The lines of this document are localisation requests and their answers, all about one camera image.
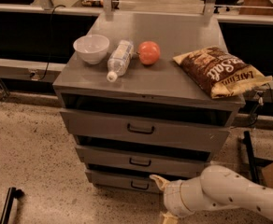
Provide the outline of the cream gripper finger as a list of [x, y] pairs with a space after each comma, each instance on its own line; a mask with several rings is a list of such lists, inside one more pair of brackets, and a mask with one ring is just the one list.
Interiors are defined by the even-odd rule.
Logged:
[[178, 219], [169, 212], [161, 212], [159, 224], [178, 224]]
[[167, 180], [159, 175], [150, 175], [150, 179], [156, 183], [156, 185], [160, 191], [165, 191], [165, 188], [170, 183], [169, 180]]

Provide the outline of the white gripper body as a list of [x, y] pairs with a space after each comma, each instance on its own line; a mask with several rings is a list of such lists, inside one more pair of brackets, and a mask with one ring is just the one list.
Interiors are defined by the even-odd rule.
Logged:
[[194, 212], [188, 208], [183, 197], [192, 184], [188, 180], [177, 180], [169, 182], [164, 191], [165, 208], [176, 217], [187, 217]]

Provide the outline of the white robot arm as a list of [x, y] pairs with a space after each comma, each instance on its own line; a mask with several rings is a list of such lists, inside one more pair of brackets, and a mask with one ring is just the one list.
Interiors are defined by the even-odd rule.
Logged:
[[273, 221], [273, 189], [251, 182], [221, 165], [210, 165], [200, 176], [169, 181], [150, 175], [163, 193], [164, 206], [172, 217], [198, 211], [243, 208]]

